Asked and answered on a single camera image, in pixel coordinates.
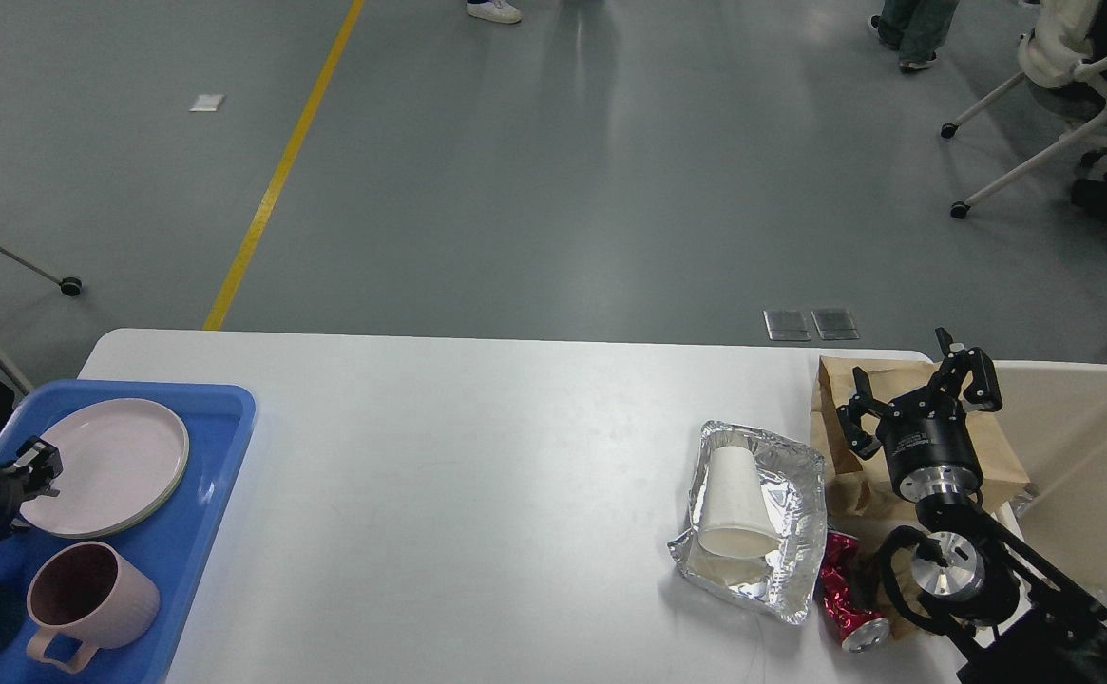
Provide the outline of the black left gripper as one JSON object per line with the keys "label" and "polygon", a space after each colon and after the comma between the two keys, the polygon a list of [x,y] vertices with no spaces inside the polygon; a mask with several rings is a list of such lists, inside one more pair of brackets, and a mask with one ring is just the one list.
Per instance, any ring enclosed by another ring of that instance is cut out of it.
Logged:
{"label": "black left gripper", "polygon": [[0,533],[32,529],[20,506],[39,497],[58,497],[53,481],[63,470],[61,450],[40,436],[19,446],[14,463],[0,464]]}

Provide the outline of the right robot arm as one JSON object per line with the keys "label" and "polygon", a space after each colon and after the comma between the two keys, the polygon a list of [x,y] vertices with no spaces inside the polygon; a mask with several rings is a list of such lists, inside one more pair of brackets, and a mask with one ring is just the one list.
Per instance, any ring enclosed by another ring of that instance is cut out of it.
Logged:
{"label": "right robot arm", "polygon": [[946,638],[965,659],[962,683],[1107,683],[1107,607],[983,510],[966,417],[1003,407],[983,348],[937,329],[943,351],[925,385],[875,397],[853,367],[853,394],[836,411],[846,446],[883,453],[890,488],[914,506],[875,555],[897,615]]}

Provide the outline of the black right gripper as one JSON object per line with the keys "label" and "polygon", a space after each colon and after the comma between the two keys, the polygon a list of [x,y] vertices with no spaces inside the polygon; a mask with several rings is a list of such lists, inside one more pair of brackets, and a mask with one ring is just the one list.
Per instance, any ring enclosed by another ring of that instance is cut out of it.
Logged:
{"label": "black right gripper", "polygon": [[[868,462],[883,447],[892,493],[907,502],[939,493],[979,493],[983,471],[966,414],[1003,408],[995,362],[986,351],[956,342],[945,328],[937,328],[935,336],[943,360],[914,398],[917,411],[875,398],[862,367],[852,369],[852,396],[836,408],[844,439],[858,459]],[[866,416],[880,419],[876,437],[863,428]]]}

